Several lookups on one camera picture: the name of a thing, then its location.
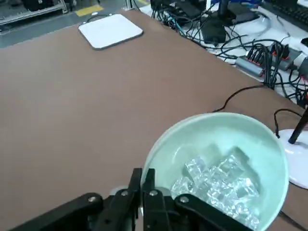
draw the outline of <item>metal screw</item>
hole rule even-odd
[[[90,197],[90,198],[88,199],[88,201],[91,202],[91,203],[92,203],[93,201],[95,201],[95,200],[96,200],[96,197],[95,197],[95,196],[92,196],[92,197]]]
[[[180,198],[180,201],[181,201],[182,203],[187,203],[187,202],[189,202],[189,199],[188,199],[186,196],[182,196],[182,197]]]
[[[150,194],[150,196],[156,196],[158,194],[158,192],[155,191],[155,190],[152,190],[152,191],[150,191],[149,194]]]
[[[123,192],[121,193],[121,195],[122,195],[122,196],[127,196],[127,195],[128,195],[128,192],[127,192],[127,191],[123,191]]]

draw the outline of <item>light green bowl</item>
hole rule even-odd
[[[189,117],[169,128],[154,144],[144,166],[155,168],[155,186],[171,189],[182,176],[184,164],[196,156],[212,163],[239,148],[258,174],[260,197],[258,231],[266,230],[277,217],[287,194],[288,165],[276,136],[261,122],[234,113],[211,113]]]

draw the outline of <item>bowl rim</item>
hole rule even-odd
[[[177,132],[178,130],[182,129],[183,127],[190,125],[192,123],[198,122],[200,120],[203,119],[209,119],[211,117],[226,117],[226,116],[232,116],[232,117],[238,117],[238,118],[242,118],[242,119],[246,119],[248,121],[251,121],[257,125],[259,125],[260,127],[262,127],[272,138],[273,140],[277,143],[280,152],[282,153],[282,160],[284,163],[284,169],[286,171],[285,174],[285,179],[284,179],[284,186],[283,186],[283,193],[282,193],[282,197],[278,203],[277,209],[276,211],[271,215],[271,217],[269,218],[268,222],[265,223],[265,225],[263,227],[261,227],[260,229],[257,229],[257,231],[265,231],[270,225],[271,223],[276,219],[276,217],[278,216],[284,201],[286,199],[287,196],[287,192],[288,192],[288,187],[289,187],[289,168],[288,168],[288,162],[287,162],[287,157],[285,155],[285,151],[284,148],[282,146],[282,143],[279,141],[279,139],[275,136],[275,134],[263,123],[261,123],[260,121],[258,121],[257,119],[254,119],[252,117],[249,117],[247,115],[243,115],[243,114],[238,114],[238,113],[229,113],[229,112],[219,112],[219,113],[205,113],[205,114],[199,114],[199,115],[193,115],[191,117],[188,117],[186,119],[183,119],[179,122],[177,122],[176,124],[172,125],[170,128],[168,128],[159,138],[158,140],[154,143],[154,145],[152,146],[146,160],[145,160],[145,164],[143,167],[143,173],[142,173],[142,179],[141,179],[141,184],[143,184],[144,182],[144,177],[149,169],[150,163],[152,162],[153,158],[154,158],[154,154],[156,153],[157,149],[160,148],[162,146],[162,144],[175,132]]]

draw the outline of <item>brown table surface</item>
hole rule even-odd
[[[0,230],[87,192],[127,185],[158,137],[176,122],[221,107],[257,82],[157,21],[124,15],[144,30],[93,50],[77,26],[0,50]],[[292,102],[269,89],[235,96],[226,111],[272,130]],[[298,117],[278,116],[281,129]],[[284,212],[308,227],[308,192],[290,185]],[[277,218],[269,230],[295,231]]]

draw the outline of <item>keyboard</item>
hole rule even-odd
[[[261,7],[308,32],[308,8],[298,4],[285,4],[281,0],[265,1]]]

